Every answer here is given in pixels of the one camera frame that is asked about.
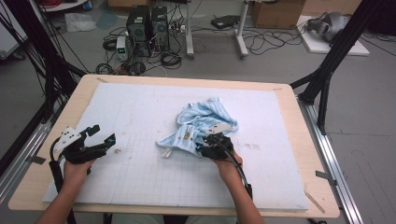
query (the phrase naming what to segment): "concrete floor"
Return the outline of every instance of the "concrete floor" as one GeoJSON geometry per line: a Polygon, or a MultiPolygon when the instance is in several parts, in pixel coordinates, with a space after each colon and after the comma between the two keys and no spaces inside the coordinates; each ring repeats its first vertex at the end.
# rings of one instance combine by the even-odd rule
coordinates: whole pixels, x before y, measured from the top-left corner
{"type": "MultiPolygon", "coordinates": [[[[95,9],[82,13],[92,15],[94,21],[99,21],[104,11],[95,9]]],[[[210,27],[212,18],[197,18],[193,24],[210,27]]],[[[106,29],[65,33],[64,38],[85,66],[94,71],[96,65],[104,61],[103,37],[111,30],[124,26],[125,22],[125,19],[117,19],[115,24],[106,29]]],[[[250,54],[240,60],[232,33],[225,35],[205,31],[194,33],[193,38],[196,49],[194,60],[185,57],[183,48],[180,52],[183,57],[180,68],[166,70],[166,74],[162,69],[154,68],[144,75],[291,83],[315,71],[326,56],[308,53],[304,44],[301,44],[273,49],[260,56],[250,54]]],[[[370,41],[396,54],[395,42],[370,41]]],[[[365,40],[361,39],[361,43],[370,51],[370,56],[347,56],[335,71],[326,129],[363,222],[393,223],[396,219],[396,194],[392,193],[396,187],[393,173],[396,169],[393,162],[396,158],[396,76],[393,71],[396,60],[394,55],[365,40]]],[[[79,66],[70,50],[64,47],[64,51],[66,60],[79,66]]],[[[28,60],[0,61],[0,68],[2,156],[42,105],[44,97],[28,60]]],[[[0,206],[2,223],[34,222],[39,216],[37,212],[10,211],[7,208],[8,200],[9,196],[0,206]]],[[[80,222],[89,220],[90,223],[96,223],[101,221],[102,216],[77,214],[77,218],[80,222]]],[[[268,223],[308,223],[303,218],[268,217],[266,220],[268,223]]],[[[327,221],[347,223],[344,215],[327,221]]]]}

